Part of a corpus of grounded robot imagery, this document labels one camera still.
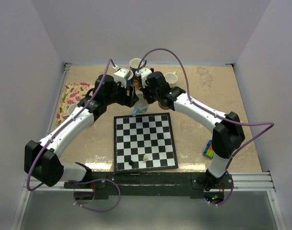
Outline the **teal grey mug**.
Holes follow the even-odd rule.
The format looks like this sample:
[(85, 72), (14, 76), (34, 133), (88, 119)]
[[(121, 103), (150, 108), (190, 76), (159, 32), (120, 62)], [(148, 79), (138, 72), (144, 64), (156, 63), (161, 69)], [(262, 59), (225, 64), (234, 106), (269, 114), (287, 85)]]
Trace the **teal grey mug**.
[(144, 68), (147, 64), (147, 60), (141, 60), (140, 58), (133, 58), (129, 61), (130, 70), (135, 73), (138, 67)]

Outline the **floral serving tray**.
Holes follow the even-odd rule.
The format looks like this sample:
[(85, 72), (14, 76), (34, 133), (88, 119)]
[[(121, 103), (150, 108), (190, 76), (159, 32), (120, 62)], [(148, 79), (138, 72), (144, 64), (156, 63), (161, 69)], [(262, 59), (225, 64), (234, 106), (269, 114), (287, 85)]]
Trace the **floral serving tray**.
[(84, 98), (91, 88), (93, 88), (93, 84), (90, 82), (70, 82), (65, 84), (61, 101), (57, 107), (55, 119), (55, 124), (57, 126), (69, 116), (68, 108), (72, 104), (77, 104), (82, 98)]

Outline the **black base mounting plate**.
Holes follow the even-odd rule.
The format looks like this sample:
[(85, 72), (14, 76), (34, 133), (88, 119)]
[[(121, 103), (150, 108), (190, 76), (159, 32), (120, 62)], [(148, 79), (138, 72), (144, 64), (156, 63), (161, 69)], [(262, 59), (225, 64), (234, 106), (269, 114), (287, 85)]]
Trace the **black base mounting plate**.
[(233, 189), (233, 179), (224, 174), (211, 179), (205, 172), (137, 172), (113, 173), (92, 172), (81, 183), (65, 182), (65, 189), (74, 191), (76, 198), (96, 200), (110, 196), (186, 196), (203, 199), (204, 195), (224, 197), (224, 192)]

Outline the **colourful toy car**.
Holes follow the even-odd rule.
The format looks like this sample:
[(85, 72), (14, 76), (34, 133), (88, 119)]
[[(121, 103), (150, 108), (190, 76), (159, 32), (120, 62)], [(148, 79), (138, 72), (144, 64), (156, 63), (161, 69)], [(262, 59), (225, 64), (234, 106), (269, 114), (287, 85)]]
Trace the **colourful toy car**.
[(203, 155), (209, 159), (212, 159), (214, 156), (214, 150), (212, 148), (212, 140), (209, 140), (206, 148), (203, 151)]

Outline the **left aluminium rail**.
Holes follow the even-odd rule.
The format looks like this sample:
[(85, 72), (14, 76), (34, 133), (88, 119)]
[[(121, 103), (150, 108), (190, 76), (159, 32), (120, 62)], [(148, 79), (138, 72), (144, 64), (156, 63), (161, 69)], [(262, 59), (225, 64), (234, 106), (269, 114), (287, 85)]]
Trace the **left aluminium rail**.
[(70, 71), (71, 66), (72, 66), (72, 63), (64, 63), (61, 82), (60, 82), (59, 86), (57, 87), (56, 98), (55, 98), (54, 103), (53, 103), (53, 110), (52, 110), (52, 113), (51, 113), (51, 116), (49, 119), (47, 130), (44, 134), (45, 137), (47, 135), (49, 135), (54, 130), (56, 115), (58, 112), (59, 104), (61, 102), (61, 98), (62, 98), (62, 94), (63, 94), (63, 89), (64, 89), (65, 84), (67, 82), (67, 77), (69, 75), (69, 71)]

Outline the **light blue mug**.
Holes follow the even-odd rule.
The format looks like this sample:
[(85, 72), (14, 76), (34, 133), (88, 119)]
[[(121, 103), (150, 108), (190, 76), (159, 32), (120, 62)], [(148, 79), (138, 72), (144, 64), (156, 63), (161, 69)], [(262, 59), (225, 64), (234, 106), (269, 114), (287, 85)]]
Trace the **light blue mug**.
[(138, 114), (143, 114), (148, 111), (149, 104), (144, 98), (142, 93), (137, 94), (138, 101), (134, 104), (134, 109), (132, 111), (132, 116), (135, 117)]

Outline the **green mug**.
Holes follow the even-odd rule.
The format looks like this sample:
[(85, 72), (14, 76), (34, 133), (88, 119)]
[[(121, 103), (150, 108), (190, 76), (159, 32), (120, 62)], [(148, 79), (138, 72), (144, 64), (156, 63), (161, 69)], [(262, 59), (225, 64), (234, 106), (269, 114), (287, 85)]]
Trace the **green mug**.
[(176, 86), (177, 81), (178, 81), (178, 76), (177, 76), (177, 73), (175, 71), (165, 73), (164, 78), (165, 78), (166, 82), (169, 84), (170, 88), (173, 88)]

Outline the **black mug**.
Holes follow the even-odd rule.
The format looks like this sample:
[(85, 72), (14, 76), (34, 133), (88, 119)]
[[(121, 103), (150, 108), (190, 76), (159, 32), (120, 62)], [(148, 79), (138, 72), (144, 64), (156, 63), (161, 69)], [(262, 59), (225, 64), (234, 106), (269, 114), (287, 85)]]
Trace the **black mug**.
[(134, 86), (136, 91), (141, 91), (142, 89), (142, 81), (139, 77), (134, 76)]

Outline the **dark blue mug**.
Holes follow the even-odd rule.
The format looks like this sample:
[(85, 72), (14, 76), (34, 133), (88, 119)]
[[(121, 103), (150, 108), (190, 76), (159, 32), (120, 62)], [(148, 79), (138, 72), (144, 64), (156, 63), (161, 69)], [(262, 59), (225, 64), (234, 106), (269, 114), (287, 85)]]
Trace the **dark blue mug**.
[(133, 84), (134, 84), (134, 74), (131, 71), (130, 75), (129, 75), (127, 81), (126, 81), (126, 85), (127, 85), (127, 87), (129, 87), (130, 85), (133, 85)]

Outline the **dark walnut coaster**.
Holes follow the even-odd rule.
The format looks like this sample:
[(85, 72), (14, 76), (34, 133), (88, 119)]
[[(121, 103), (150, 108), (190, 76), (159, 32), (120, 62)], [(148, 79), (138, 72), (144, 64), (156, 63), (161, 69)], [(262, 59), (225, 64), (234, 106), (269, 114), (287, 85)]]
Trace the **dark walnut coaster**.
[(163, 110), (168, 110), (169, 108), (166, 107), (164, 104), (162, 104), (160, 101), (158, 101), (158, 106)]

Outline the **black white chessboard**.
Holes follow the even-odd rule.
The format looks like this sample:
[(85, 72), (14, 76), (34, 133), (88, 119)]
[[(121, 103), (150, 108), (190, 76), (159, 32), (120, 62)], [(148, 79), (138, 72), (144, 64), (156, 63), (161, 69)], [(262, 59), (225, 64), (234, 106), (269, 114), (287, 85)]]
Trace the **black white chessboard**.
[(115, 116), (113, 122), (115, 173), (179, 167), (170, 113)]

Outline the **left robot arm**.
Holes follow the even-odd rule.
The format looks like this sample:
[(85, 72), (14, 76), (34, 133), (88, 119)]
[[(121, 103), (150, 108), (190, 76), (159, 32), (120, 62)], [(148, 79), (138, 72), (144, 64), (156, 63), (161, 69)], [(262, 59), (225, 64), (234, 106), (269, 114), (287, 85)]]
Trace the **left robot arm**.
[(49, 187), (59, 181), (75, 181), (81, 188), (91, 185), (91, 170), (82, 163), (62, 164), (60, 157), (68, 145), (92, 125), (111, 104), (133, 107), (138, 101), (134, 85), (123, 86), (110, 75), (100, 75), (73, 113), (40, 141), (29, 141), (24, 151), (24, 171)]

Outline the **aluminium rail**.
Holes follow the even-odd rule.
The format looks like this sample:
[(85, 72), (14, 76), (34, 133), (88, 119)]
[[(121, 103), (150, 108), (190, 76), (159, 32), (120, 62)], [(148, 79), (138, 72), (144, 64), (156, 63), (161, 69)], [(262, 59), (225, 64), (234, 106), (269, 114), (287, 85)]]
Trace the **aluminium rail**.
[(49, 119), (47, 130), (44, 134), (45, 137), (47, 135), (49, 135), (54, 130), (56, 115), (58, 112), (59, 104), (61, 102), (61, 98), (62, 98), (62, 94), (63, 94), (63, 89), (64, 89), (65, 84), (67, 82), (67, 77), (69, 75), (69, 71), (70, 71), (71, 66), (72, 66), (72, 63), (64, 63), (61, 82), (60, 82), (59, 86), (57, 87), (56, 98), (55, 98), (54, 103), (53, 103), (53, 110), (52, 110), (52, 113), (51, 113), (51, 116)]
[(181, 188), (188, 190), (214, 191), (235, 189), (237, 191), (274, 191), (275, 187), (270, 173), (232, 173), (225, 172), (220, 178), (208, 172), (92, 172), (85, 173), (83, 178), (73, 175), (60, 177), (52, 174), (47, 178), (27, 178), (25, 187), (34, 191), (41, 186), (65, 189), (106, 189), (108, 185), (117, 184), (119, 188)]

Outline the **pink mug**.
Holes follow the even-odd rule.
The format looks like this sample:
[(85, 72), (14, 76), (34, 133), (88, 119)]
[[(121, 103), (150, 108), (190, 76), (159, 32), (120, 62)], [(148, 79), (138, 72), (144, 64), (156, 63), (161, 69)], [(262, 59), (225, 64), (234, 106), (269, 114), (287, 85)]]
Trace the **pink mug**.
[(73, 112), (74, 110), (77, 108), (78, 104), (77, 103), (74, 103), (74, 104), (71, 104), (63, 113), (62, 117), (64, 119), (67, 119)]

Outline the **white chess piece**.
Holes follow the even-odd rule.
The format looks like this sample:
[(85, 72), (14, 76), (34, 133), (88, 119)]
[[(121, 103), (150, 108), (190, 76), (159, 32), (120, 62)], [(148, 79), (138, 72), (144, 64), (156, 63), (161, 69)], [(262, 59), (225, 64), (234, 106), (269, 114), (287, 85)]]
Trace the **white chess piece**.
[(143, 161), (148, 161), (148, 156), (146, 154), (143, 156)]

